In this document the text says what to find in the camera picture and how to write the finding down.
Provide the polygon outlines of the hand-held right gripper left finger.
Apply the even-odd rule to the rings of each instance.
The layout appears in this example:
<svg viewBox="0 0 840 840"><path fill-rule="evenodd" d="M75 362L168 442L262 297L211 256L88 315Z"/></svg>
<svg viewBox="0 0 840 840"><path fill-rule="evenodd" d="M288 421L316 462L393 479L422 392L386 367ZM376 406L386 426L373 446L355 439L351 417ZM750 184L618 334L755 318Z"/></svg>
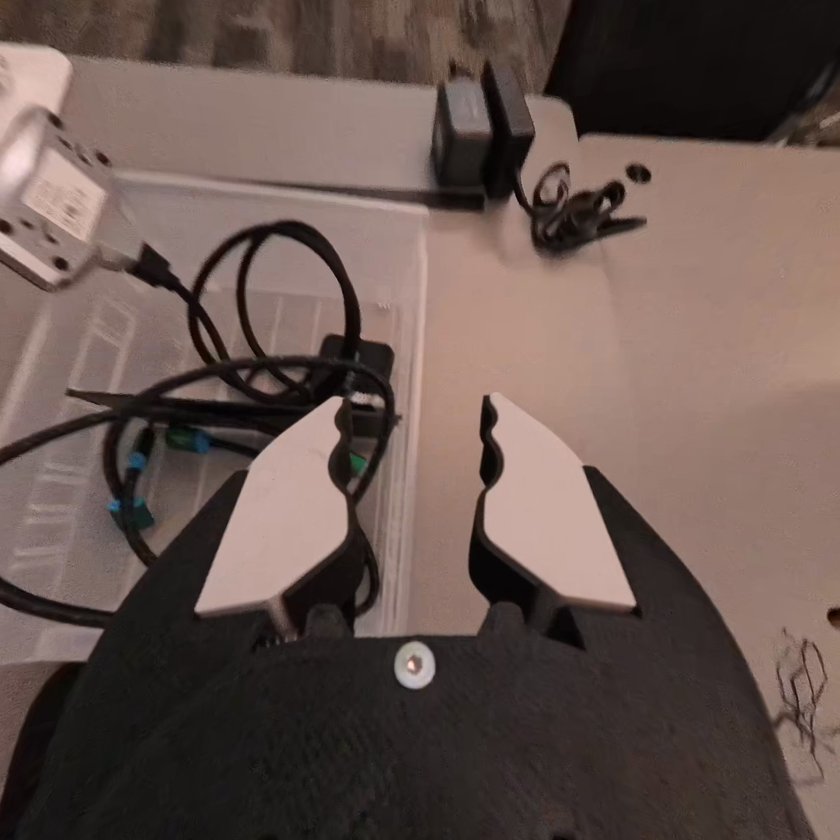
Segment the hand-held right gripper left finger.
<svg viewBox="0 0 840 840"><path fill-rule="evenodd" d="M248 468L203 588L201 618L262 611L282 636L315 606L354 623L368 540L351 497L352 409L334 396L289 427Z"/></svg>

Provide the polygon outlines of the black desk control box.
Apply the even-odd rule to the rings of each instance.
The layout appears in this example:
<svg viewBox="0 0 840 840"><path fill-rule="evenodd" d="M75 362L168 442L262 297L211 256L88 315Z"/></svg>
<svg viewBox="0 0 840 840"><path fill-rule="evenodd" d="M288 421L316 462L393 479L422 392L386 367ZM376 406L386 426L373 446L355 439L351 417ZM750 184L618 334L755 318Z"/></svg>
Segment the black desk control box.
<svg viewBox="0 0 840 840"><path fill-rule="evenodd" d="M509 65L487 60L479 78L452 77L437 87L430 151L436 184L506 199L521 189L535 135L524 91Z"/></svg>

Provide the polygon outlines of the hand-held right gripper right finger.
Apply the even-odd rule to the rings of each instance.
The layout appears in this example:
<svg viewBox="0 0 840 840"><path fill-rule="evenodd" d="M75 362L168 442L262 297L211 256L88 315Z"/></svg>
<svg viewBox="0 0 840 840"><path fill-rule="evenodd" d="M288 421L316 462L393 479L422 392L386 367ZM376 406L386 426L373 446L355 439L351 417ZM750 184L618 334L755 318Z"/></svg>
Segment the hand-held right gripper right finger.
<svg viewBox="0 0 840 840"><path fill-rule="evenodd" d="M536 632L575 632L573 607L638 614L583 461L504 395L482 399L482 482L469 577Z"/></svg>

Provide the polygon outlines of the clear plastic bin with divider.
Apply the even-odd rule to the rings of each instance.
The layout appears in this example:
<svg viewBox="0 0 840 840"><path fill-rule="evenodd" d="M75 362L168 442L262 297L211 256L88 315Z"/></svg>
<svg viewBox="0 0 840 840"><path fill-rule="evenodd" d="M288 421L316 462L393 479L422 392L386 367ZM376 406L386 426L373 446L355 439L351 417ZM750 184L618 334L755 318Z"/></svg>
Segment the clear plastic bin with divider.
<svg viewBox="0 0 840 840"><path fill-rule="evenodd" d="M404 635L416 495L427 287L427 212L315 193L124 175L141 236L188 286L205 258L242 228L277 220L315 227L338 252L360 301L362 338L388 344L399 423L359 519L381 572L360 636ZM302 245L269 241L248 275L248 312L271 354L315 354L343 329L331 271ZM186 306L165 290L108 271L57 293L2 266L2 445L94 413L67 389L134 394L203 365ZM1 571L27 592L116 609L144 572L108 511L99 426L2 467Z"/></svg>

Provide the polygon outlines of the white sign stand base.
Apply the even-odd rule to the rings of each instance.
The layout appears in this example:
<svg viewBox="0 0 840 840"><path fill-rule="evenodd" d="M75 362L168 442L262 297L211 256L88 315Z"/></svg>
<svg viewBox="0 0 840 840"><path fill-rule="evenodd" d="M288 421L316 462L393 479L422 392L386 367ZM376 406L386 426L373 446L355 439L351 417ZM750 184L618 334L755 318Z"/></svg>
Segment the white sign stand base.
<svg viewBox="0 0 840 840"><path fill-rule="evenodd" d="M70 60L56 49L2 42L1 134L27 107L60 113L71 75Z"/></svg>

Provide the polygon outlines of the black bin divider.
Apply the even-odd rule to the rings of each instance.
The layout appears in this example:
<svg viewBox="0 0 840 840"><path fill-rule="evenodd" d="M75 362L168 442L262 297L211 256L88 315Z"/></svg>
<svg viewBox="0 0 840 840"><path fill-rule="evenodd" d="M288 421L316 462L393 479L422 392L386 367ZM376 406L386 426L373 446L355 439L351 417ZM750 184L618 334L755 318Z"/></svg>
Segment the black bin divider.
<svg viewBox="0 0 840 840"><path fill-rule="evenodd" d="M163 395L141 397L140 395L81 391L72 388L66 389L65 395L89 404L104 406L113 411L134 412L136 415L141 415L143 411L169 411L171 413L214 415L231 419L280 419L282 417L299 419L312 410L309 406L269 406Z"/></svg>

